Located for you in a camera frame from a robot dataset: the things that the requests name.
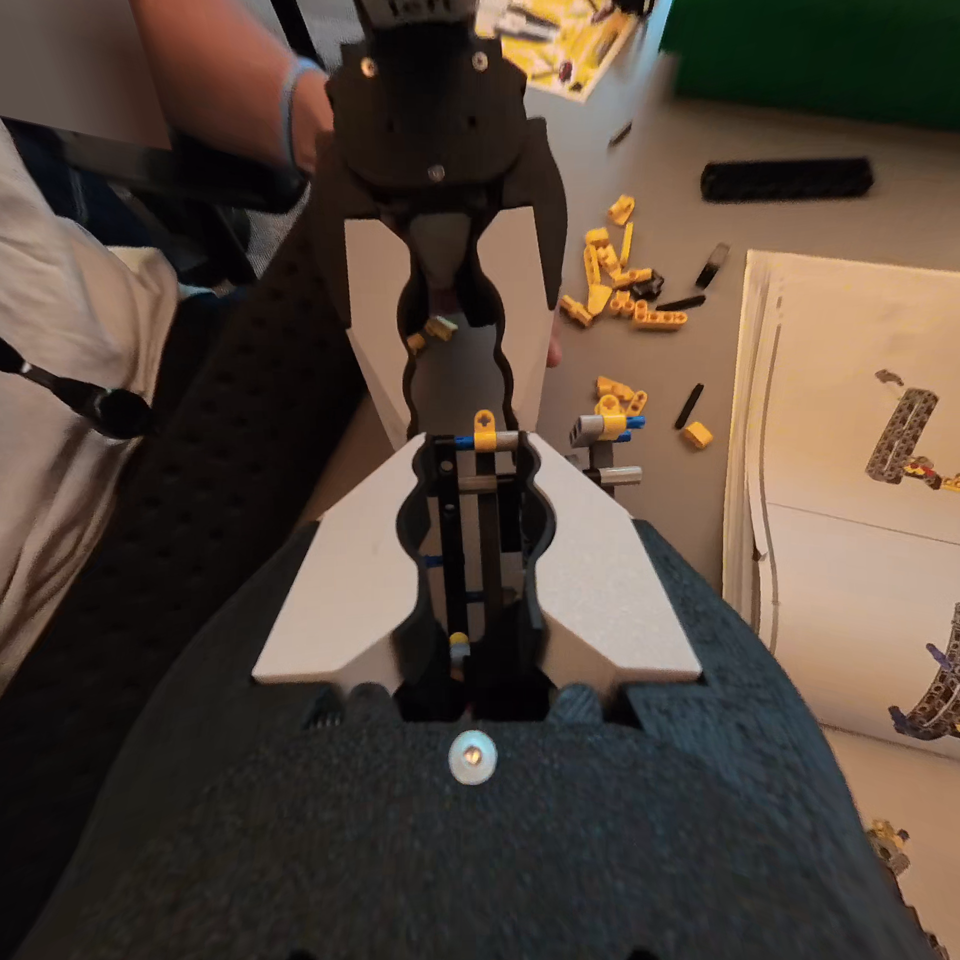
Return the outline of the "open lego instruction booklet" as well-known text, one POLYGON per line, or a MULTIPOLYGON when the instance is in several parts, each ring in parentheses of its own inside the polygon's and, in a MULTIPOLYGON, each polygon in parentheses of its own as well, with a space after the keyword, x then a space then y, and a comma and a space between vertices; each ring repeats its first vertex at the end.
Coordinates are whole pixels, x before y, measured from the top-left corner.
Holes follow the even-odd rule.
POLYGON ((751 249, 723 596, 958 958, 959 274, 751 249))

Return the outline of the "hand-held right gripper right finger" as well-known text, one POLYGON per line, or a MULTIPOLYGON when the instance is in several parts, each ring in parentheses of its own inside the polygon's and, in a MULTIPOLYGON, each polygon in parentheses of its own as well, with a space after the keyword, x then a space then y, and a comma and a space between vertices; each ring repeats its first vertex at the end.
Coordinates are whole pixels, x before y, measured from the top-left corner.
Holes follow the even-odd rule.
POLYGON ((630 513, 539 435, 534 489, 555 522, 534 561, 546 640, 539 668, 555 685, 695 682, 701 662, 630 513))

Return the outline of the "black office chair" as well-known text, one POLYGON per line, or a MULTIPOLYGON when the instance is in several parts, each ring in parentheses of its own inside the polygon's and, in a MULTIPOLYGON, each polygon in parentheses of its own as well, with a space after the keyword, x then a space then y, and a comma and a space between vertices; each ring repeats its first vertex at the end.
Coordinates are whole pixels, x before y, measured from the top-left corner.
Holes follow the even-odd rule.
POLYGON ((305 174, 181 133, 162 150, 6 116, 2 125, 55 214, 105 246, 158 248, 184 283, 253 284, 249 213, 286 214, 306 192, 305 174))

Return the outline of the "grey black lego technic assembly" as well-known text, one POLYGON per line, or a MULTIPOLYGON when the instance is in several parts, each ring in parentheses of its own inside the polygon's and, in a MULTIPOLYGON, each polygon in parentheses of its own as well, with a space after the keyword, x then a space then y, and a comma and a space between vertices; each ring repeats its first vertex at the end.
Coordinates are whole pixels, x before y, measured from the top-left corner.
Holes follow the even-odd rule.
MULTIPOLYGON (((610 465, 615 444, 629 441, 632 431, 644 425, 643 416, 623 414, 588 414, 581 416, 571 432, 575 448, 588 448, 591 467, 582 474, 613 497, 614 487, 642 479, 642 470, 629 466, 610 465)), ((466 630, 468 607, 476 596, 465 587, 462 529, 459 501, 462 495, 479 498, 478 521, 481 553, 491 567, 484 574, 484 588, 477 595, 486 610, 489 635, 508 627, 510 613, 503 598, 500 558, 503 553, 520 553, 523 567, 523 588, 513 605, 514 640, 490 640, 491 654, 513 657, 515 669, 525 671, 529 665, 539 670, 546 643, 546 620, 539 607, 534 561, 548 546, 555 521, 546 498, 534 489, 533 476, 539 459, 524 431, 496 431, 491 411, 481 410, 474 417, 470 435, 436 438, 438 466, 438 504, 442 553, 441 559, 429 559, 429 567, 443 566, 447 626, 454 661, 461 663, 471 648, 466 630)))

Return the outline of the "long black lego bar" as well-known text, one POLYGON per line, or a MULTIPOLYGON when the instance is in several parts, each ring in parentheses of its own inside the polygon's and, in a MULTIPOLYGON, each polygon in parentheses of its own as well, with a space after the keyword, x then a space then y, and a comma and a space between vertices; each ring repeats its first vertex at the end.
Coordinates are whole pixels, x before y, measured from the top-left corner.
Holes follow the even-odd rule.
POLYGON ((874 183, 867 157, 723 161, 703 167, 700 192, 714 204, 805 202, 861 198, 874 183))

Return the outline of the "person's left hand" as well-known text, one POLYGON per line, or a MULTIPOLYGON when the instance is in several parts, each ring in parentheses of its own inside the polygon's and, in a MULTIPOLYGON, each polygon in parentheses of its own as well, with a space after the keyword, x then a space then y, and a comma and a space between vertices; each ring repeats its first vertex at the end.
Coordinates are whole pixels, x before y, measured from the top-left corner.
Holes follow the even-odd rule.
POLYGON ((312 176, 317 162, 317 140, 333 130, 328 77, 308 70, 298 78, 291 102, 292 156, 299 171, 312 176))

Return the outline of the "person's left forearm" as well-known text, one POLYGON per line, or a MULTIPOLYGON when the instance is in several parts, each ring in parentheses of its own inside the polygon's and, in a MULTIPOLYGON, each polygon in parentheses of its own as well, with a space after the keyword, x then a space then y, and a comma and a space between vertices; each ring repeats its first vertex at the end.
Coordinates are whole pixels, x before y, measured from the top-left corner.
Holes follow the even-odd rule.
POLYGON ((163 114, 218 151, 289 166, 298 59, 240 2, 132 1, 163 114))

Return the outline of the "black perforated mat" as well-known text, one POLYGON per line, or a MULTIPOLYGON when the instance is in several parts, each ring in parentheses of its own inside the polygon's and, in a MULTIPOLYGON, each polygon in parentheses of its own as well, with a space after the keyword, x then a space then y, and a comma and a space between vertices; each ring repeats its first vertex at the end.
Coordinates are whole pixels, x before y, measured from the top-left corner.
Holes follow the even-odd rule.
POLYGON ((204 353, 175 324, 158 431, 2 693, 2 958, 42 917, 148 703, 288 539, 366 393, 321 276, 319 199, 204 353))

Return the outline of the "green plastic bin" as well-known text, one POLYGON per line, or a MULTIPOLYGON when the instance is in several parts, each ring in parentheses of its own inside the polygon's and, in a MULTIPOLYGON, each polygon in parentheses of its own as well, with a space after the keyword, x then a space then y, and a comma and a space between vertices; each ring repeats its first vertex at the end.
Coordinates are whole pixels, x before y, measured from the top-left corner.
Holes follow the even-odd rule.
POLYGON ((675 1, 679 96, 959 130, 957 1, 675 1))

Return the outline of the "yellow printed paper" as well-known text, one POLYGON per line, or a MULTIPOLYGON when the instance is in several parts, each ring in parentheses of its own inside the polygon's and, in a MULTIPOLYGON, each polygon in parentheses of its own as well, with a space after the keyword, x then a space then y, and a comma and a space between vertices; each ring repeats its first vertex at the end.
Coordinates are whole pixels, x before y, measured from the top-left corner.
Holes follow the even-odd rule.
POLYGON ((476 33, 498 39, 528 85, 586 102, 619 53, 650 17, 655 2, 487 1, 476 33))

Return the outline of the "blue wristband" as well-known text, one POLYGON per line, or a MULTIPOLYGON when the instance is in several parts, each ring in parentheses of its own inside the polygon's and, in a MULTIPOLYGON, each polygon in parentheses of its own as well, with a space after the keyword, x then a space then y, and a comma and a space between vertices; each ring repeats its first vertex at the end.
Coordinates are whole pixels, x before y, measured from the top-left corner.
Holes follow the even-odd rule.
POLYGON ((286 165, 298 172, 291 146, 291 103, 298 79, 308 70, 323 72, 318 64, 306 57, 298 57, 291 61, 286 71, 279 100, 279 149, 286 165))

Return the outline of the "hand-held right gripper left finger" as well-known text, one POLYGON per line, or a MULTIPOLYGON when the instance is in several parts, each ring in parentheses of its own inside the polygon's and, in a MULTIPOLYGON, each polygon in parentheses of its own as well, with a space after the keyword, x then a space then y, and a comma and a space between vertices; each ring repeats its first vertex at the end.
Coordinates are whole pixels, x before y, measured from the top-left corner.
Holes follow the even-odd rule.
POLYGON ((321 516, 252 668, 259 684, 402 683, 393 634, 414 612, 418 573, 398 518, 425 439, 410 439, 321 516))

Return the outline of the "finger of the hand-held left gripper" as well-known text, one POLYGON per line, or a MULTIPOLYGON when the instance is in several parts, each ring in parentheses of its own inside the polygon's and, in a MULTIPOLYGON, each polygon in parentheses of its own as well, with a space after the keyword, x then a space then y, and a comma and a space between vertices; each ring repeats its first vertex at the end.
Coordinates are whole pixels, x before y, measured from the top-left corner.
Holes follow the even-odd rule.
POLYGON ((534 209, 499 211, 476 244, 478 313, 490 324, 466 335, 466 395, 499 426, 536 429, 554 323, 534 209))
POLYGON ((418 358, 402 332, 401 298, 412 277, 405 241, 379 220, 343 224, 350 325, 347 337, 392 450, 417 433, 418 358))

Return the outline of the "pile of yellow lego pieces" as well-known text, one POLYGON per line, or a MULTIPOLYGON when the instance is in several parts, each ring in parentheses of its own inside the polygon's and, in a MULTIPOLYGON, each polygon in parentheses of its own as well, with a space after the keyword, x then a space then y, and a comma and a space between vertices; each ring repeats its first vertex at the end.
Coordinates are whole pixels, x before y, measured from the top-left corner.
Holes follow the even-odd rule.
POLYGON ((564 294, 558 303, 562 316, 581 328, 612 317, 624 321, 633 330, 674 332, 689 320, 686 313, 666 313, 656 309, 657 302, 633 299, 629 287, 646 281, 651 268, 631 265, 636 200, 620 195, 606 210, 608 225, 584 234, 582 265, 585 299, 564 294))

